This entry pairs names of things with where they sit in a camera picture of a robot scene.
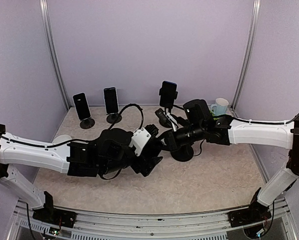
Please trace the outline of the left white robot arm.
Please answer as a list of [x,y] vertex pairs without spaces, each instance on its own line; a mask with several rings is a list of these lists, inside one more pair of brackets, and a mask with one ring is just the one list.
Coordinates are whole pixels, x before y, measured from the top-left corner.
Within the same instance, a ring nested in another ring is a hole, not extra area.
[[50,223],[60,217],[53,197],[34,187],[14,168],[14,164],[49,169],[72,177],[118,176],[125,168],[148,176],[162,160],[163,143],[157,139],[158,128],[141,124],[135,131],[111,125],[93,140],[68,139],[47,143],[19,138],[0,124],[0,182],[23,199],[33,209],[36,219]]

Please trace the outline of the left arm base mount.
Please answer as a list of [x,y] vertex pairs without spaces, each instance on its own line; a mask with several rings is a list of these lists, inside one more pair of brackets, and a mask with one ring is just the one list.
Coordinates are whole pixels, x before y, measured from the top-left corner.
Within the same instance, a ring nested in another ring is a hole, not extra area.
[[53,211],[38,209],[34,210],[32,218],[44,223],[72,229],[77,218],[77,213],[57,208],[54,208]]

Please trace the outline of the phone with light-blue case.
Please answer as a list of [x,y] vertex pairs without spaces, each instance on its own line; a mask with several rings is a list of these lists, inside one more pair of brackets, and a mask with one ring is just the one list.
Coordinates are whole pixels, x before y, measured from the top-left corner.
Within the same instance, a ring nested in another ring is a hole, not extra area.
[[115,87],[108,87],[103,90],[105,110],[108,115],[119,112],[117,90]]

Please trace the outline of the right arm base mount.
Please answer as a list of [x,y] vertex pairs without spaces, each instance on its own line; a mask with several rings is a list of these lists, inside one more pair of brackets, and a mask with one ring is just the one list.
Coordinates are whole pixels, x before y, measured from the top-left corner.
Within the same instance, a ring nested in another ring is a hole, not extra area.
[[261,222],[265,219],[270,219],[271,217],[272,214],[268,209],[262,211],[256,208],[244,208],[228,213],[230,226],[232,228]]

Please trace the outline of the folding phone stand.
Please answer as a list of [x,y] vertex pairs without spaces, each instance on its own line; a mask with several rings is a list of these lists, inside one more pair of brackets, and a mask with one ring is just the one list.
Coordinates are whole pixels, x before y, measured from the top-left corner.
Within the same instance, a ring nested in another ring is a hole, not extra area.
[[95,125],[95,120],[93,118],[87,118],[80,122],[79,126],[81,129],[87,130]]
[[109,124],[119,123],[121,120],[122,120],[122,116],[119,115],[118,113],[108,114],[106,117],[106,121]]

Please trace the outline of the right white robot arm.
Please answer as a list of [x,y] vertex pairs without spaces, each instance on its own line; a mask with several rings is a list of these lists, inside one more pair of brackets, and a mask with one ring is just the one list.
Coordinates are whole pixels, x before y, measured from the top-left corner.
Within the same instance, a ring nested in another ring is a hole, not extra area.
[[231,115],[213,116],[203,99],[194,99],[183,105],[188,124],[177,130],[163,132],[159,139],[163,149],[175,152],[196,141],[205,140],[218,145],[266,145],[287,149],[288,160],[256,194],[256,202],[245,211],[245,218],[256,222],[265,213],[265,207],[286,191],[299,178],[299,115],[285,121],[253,121]]

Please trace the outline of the phone with lilac case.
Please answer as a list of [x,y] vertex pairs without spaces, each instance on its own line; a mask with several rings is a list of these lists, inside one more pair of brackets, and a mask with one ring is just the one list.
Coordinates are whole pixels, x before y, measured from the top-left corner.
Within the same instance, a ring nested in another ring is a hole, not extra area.
[[72,97],[77,116],[80,121],[89,119],[91,117],[89,105],[84,92],[73,95]]

